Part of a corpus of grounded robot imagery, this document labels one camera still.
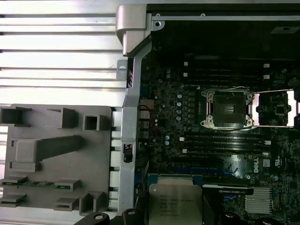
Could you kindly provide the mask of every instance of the black ram slot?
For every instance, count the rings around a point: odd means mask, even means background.
[[[193,153],[193,154],[203,154],[203,153],[210,153],[210,154],[258,154],[261,155],[263,151],[261,148],[228,148],[228,147],[212,147],[212,146],[192,146],[192,147],[186,147],[187,154]]]
[[[234,140],[234,139],[199,139],[199,138],[186,138],[185,144],[188,143],[196,143],[196,144],[210,144],[211,142],[217,143],[217,144],[229,144],[229,145],[262,145],[264,146],[264,143],[262,141],[250,141],[250,140]]]

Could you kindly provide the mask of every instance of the white surface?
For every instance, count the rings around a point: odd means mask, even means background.
[[[6,146],[0,145],[0,160],[5,160],[5,153],[6,153]]]

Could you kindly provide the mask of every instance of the circuit board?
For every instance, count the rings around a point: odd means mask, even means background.
[[[299,87],[300,70],[290,62],[203,62],[193,54],[166,59],[155,52],[142,65],[137,154],[149,156],[148,173],[201,174],[203,184],[252,187],[252,197],[218,191],[218,204],[251,224],[264,217],[300,225],[298,119],[294,127],[280,127],[289,123],[287,92],[271,92]],[[236,88],[270,91],[260,95],[256,109],[266,127],[203,127],[208,100],[202,93]]]

